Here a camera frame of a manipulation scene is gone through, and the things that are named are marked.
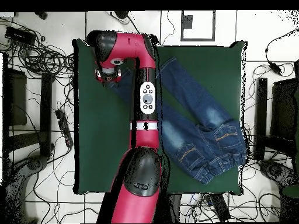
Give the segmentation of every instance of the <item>red robot arm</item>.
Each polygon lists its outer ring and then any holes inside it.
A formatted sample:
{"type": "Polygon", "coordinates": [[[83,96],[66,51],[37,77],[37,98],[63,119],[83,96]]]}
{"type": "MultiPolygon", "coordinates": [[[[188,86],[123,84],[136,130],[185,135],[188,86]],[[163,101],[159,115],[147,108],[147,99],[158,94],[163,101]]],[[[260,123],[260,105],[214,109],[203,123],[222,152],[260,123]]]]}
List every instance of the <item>red robot arm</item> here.
{"type": "Polygon", "coordinates": [[[105,194],[98,222],[151,223],[159,194],[161,161],[156,112],[155,56],[145,34],[91,31],[87,43],[94,48],[102,82],[119,82],[126,59],[135,59],[132,82],[130,141],[110,192],[105,194]]]}

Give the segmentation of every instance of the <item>green table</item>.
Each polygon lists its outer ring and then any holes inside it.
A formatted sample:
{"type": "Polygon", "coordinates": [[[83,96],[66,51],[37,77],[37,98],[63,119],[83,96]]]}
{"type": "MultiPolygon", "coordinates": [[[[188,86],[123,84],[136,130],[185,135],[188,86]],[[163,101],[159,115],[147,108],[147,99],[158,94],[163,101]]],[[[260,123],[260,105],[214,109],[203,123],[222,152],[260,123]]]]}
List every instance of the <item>green table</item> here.
{"type": "MultiPolygon", "coordinates": [[[[78,193],[110,190],[120,159],[128,149],[129,107],[95,79],[92,49],[82,41],[73,42],[78,52],[79,162],[76,168],[78,193]]],[[[240,119],[241,59],[245,42],[231,47],[158,47],[162,66],[170,57],[178,61],[236,119],[240,119]]],[[[167,92],[163,97],[184,116],[196,120],[167,92]]],[[[217,176],[208,185],[189,177],[173,161],[169,193],[240,194],[238,168],[217,176]]]]}

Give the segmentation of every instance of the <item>white band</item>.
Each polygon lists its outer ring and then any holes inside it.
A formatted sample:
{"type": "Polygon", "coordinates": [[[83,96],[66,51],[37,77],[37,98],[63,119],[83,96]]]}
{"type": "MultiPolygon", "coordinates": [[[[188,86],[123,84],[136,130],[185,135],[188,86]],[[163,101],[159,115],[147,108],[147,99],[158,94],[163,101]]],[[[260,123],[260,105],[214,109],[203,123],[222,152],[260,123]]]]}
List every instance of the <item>white band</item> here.
{"type": "Polygon", "coordinates": [[[158,123],[157,122],[137,122],[136,123],[136,129],[137,130],[157,130],[158,129],[158,123]]]}

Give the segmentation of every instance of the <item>blue jeans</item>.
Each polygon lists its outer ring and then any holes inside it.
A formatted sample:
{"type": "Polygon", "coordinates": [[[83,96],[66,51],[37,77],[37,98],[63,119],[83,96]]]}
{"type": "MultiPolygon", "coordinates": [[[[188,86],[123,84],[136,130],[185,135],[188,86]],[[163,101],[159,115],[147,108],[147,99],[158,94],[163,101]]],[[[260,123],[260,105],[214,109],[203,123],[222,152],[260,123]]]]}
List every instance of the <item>blue jeans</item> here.
{"type": "MultiPolygon", "coordinates": [[[[208,184],[232,167],[244,165],[246,143],[239,121],[235,121],[175,57],[161,66],[160,72],[164,87],[198,120],[193,123],[157,97],[159,137],[165,153],[202,184],[208,184]]],[[[118,87],[109,85],[127,104],[131,100],[132,78],[133,73],[126,69],[118,87]]]]}

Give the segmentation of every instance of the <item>button panel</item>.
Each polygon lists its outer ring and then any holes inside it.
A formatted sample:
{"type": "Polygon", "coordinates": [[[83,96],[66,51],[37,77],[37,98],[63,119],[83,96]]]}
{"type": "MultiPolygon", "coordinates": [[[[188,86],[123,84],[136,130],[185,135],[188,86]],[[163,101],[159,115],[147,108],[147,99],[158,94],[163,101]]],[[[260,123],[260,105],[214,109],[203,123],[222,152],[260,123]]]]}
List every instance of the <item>button panel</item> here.
{"type": "Polygon", "coordinates": [[[155,111],[155,86],[151,82],[144,82],[140,87],[140,109],[144,114],[155,111]]]}

